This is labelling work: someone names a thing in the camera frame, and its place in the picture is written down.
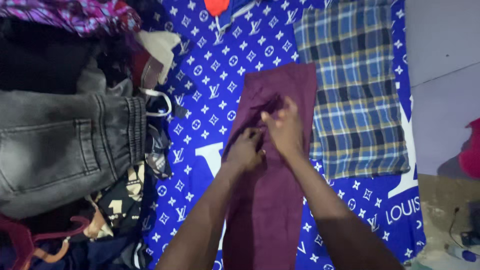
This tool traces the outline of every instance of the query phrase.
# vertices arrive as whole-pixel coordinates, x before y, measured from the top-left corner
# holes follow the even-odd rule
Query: floor
[[[459,234],[471,231],[468,203],[480,200],[480,181],[426,174],[419,174],[418,179],[427,245],[415,259],[417,263],[434,270],[480,269],[480,261],[462,261],[444,251],[445,244],[455,245],[448,234],[455,207],[459,207],[460,211],[452,228],[453,237],[461,243]],[[480,254],[480,246],[475,246],[471,251]],[[412,270],[424,269],[415,262],[412,265]]]

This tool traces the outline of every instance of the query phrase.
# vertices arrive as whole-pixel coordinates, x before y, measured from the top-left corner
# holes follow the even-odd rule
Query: patterned fabric
[[[190,40],[191,45],[182,55],[185,57],[183,61],[174,59],[175,68],[168,74],[167,83],[160,86],[169,95],[171,92],[172,101],[182,104],[188,113],[185,118],[172,115],[167,122],[152,123],[157,128],[168,124],[168,136],[173,144],[167,158],[173,175],[156,182],[151,195],[154,202],[147,203],[147,194],[143,199],[146,206],[142,209],[140,222],[149,246],[146,251],[154,257],[150,269],[155,267],[218,172],[223,148],[236,118],[245,73],[273,69],[275,63],[280,66],[298,62],[291,23],[301,19],[302,9],[310,6],[323,9],[325,2],[328,1],[256,1],[254,7],[239,16],[224,34],[218,33],[215,18],[208,15],[202,0],[163,0],[162,4],[157,0],[141,0],[138,3],[143,29],[174,31],[181,34],[184,47],[187,45],[184,38]],[[409,128],[412,102],[404,4],[404,0],[398,0],[392,5],[391,13],[396,22],[389,32],[398,44],[394,47],[393,64],[398,70],[395,73],[402,104],[402,126],[407,147],[414,149]],[[181,56],[179,51],[174,49],[176,57]],[[178,74],[189,76],[197,88],[193,91],[187,89],[187,81],[185,78],[179,80]],[[328,180],[349,209],[371,227],[402,262],[415,257],[426,243],[418,181],[413,170],[415,151],[409,150],[408,154],[412,170],[402,175]],[[312,163],[318,173],[324,173],[321,160]],[[318,231],[306,200],[302,204],[302,222],[298,230],[300,238],[295,269],[333,269],[320,236],[322,232]],[[220,242],[213,270],[224,269],[222,256],[223,244]]]
[[[81,37],[137,32],[137,12],[121,0],[0,0],[0,17],[65,28]]]
[[[305,9],[294,24],[300,61],[317,65],[311,157],[328,179],[410,170],[390,27],[389,0]]]

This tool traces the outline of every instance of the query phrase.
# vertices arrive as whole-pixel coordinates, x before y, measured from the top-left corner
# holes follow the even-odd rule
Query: red cloth
[[[228,9],[230,0],[204,0],[205,7],[212,16],[219,16]]]
[[[303,122],[303,148],[308,154],[313,106],[317,89],[314,64],[290,63],[245,75],[245,86],[223,159],[247,127],[263,131],[261,149],[266,151],[263,167],[244,175],[232,195],[223,240],[226,270],[294,269],[300,236],[303,192],[285,161],[270,141],[260,118],[283,108],[291,97]]]
[[[480,118],[471,122],[470,148],[458,156],[460,167],[472,178],[480,178]]]

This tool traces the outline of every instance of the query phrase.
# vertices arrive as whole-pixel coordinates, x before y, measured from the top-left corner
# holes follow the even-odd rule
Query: plaid shirt
[[[300,62],[314,62],[318,90],[310,156],[328,179],[408,172],[392,71],[388,0],[304,9],[294,24]]]

